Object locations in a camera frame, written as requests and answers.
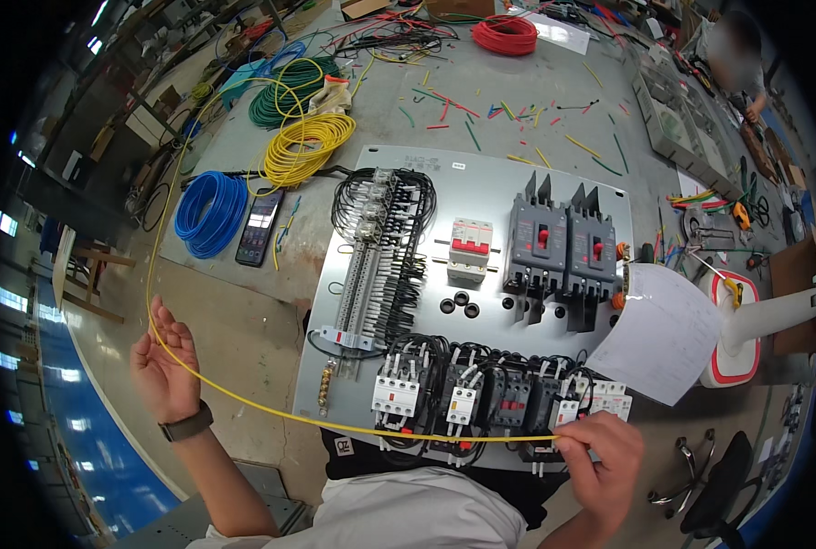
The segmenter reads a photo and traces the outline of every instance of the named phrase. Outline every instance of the black rubber grommet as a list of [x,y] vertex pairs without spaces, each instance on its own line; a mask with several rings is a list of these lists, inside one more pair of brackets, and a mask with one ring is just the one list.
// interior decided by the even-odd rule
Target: black rubber grommet
[[463,313],[466,313],[466,316],[469,318],[475,318],[481,313],[481,310],[478,307],[477,303],[467,303],[466,308],[463,309]]
[[457,309],[457,305],[454,302],[454,300],[450,298],[445,298],[444,300],[441,300],[441,303],[438,304],[438,308],[441,309],[442,313],[450,314]]
[[454,294],[454,302],[460,307],[463,307],[468,303],[468,293],[465,291],[458,291]]

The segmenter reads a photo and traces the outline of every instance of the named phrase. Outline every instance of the workshop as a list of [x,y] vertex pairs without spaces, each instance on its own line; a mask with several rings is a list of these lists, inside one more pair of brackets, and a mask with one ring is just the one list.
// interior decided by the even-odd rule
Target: workshop
[[816,463],[816,104],[761,3],[80,4],[0,139],[26,531],[782,535]]

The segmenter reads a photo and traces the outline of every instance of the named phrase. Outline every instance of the green wire coil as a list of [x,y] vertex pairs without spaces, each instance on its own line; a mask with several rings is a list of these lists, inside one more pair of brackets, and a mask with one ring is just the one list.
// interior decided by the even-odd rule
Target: green wire coil
[[[326,75],[340,77],[334,58],[326,55],[314,57],[313,60],[319,63]],[[289,88],[294,88],[295,94],[301,100],[304,113],[310,106],[310,97],[320,91],[325,84],[324,77],[320,78],[319,70],[311,63],[294,63],[285,72],[283,69],[276,69],[273,71],[273,78],[280,80]],[[266,128],[279,127],[284,118],[280,111],[283,113],[291,111],[293,115],[297,115],[298,109],[292,111],[295,105],[294,97],[286,92],[286,88],[278,91],[280,87],[269,83],[252,99],[249,105],[249,120],[253,124]]]

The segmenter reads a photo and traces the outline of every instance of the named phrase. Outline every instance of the hand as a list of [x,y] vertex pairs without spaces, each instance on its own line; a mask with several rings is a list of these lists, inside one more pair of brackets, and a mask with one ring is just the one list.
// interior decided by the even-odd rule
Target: hand
[[758,124],[758,116],[761,114],[762,110],[757,109],[754,104],[751,104],[746,109],[746,119],[751,124]]
[[[554,433],[561,435],[555,445],[569,468],[576,500],[611,535],[630,510],[643,460],[640,432],[618,416],[601,411],[561,425]],[[591,462],[585,445],[600,463]]]
[[[173,354],[192,370],[200,371],[191,331],[176,322],[159,295],[151,301],[151,315]],[[158,344],[151,326],[130,348],[130,377],[145,408],[158,423],[176,423],[200,411],[200,380]]]

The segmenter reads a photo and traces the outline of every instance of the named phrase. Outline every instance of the wristwatch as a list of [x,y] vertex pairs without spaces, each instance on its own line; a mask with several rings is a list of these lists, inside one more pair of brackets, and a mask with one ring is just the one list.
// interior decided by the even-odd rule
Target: wristwatch
[[164,437],[170,442],[178,442],[191,438],[213,424],[213,412],[206,403],[200,400],[200,410],[191,417],[186,417],[176,423],[158,423]]

